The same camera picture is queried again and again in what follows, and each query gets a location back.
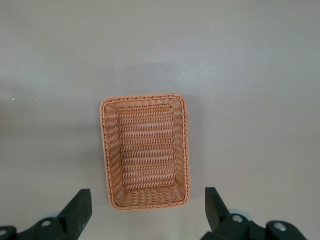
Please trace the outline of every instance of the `rectangular basket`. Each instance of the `rectangular basket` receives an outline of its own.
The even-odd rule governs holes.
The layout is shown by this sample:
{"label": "rectangular basket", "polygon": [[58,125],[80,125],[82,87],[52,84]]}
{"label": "rectangular basket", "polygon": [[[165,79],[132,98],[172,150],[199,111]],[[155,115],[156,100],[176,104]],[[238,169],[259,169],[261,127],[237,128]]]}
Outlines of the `rectangular basket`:
{"label": "rectangular basket", "polygon": [[188,115],[181,95],[107,98],[100,105],[100,123],[113,207],[137,210],[187,203]]}

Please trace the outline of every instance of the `wicker basket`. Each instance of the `wicker basket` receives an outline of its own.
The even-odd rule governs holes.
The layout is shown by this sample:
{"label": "wicker basket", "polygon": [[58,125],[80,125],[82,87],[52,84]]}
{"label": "wicker basket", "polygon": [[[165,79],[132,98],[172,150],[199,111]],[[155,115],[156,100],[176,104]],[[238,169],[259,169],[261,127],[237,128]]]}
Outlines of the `wicker basket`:
{"label": "wicker basket", "polygon": [[110,204],[182,206],[190,196],[188,115],[179,94],[121,96],[100,106]]}

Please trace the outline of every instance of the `tan wicker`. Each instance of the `tan wicker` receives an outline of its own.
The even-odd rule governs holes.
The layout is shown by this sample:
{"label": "tan wicker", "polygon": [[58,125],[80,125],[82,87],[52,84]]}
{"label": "tan wicker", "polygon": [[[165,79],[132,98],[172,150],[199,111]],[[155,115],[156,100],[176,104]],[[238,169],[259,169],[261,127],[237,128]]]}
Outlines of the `tan wicker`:
{"label": "tan wicker", "polygon": [[182,206],[190,196],[187,103],[179,94],[105,99],[100,123],[110,204]]}

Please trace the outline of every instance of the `woven basket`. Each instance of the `woven basket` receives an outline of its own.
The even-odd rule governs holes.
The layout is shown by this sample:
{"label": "woven basket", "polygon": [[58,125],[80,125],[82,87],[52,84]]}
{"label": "woven basket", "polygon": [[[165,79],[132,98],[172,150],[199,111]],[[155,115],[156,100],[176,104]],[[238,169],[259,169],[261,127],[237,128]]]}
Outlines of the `woven basket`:
{"label": "woven basket", "polygon": [[100,106],[110,204],[182,206],[190,196],[187,103],[178,94],[121,96]]}

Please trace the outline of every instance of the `gray table surface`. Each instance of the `gray table surface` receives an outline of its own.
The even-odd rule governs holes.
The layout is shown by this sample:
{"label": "gray table surface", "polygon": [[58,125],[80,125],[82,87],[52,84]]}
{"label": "gray table surface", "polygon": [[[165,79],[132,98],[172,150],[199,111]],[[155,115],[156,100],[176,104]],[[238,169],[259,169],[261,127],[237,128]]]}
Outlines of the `gray table surface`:
{"label": "gray table surface", "polygon": [[[0,226],[19,231],[90,188],[80,240],[197,240],[204,189],[264,226],[319,239],[320,1],[0,2]],[[179,93],[191,197],[108,202],[99,105]]]}

